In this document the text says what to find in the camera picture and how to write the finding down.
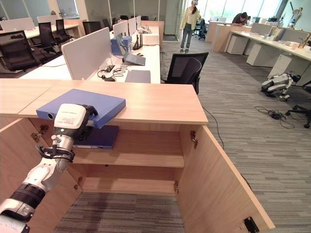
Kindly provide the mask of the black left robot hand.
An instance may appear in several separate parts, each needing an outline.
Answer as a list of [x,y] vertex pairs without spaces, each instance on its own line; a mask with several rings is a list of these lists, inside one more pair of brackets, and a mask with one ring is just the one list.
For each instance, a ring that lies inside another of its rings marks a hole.
[[72,140],[86,140],[92,133],[89,119],[98,115],[94,106],[85,104],[61,104],[54,120],[54,135]]

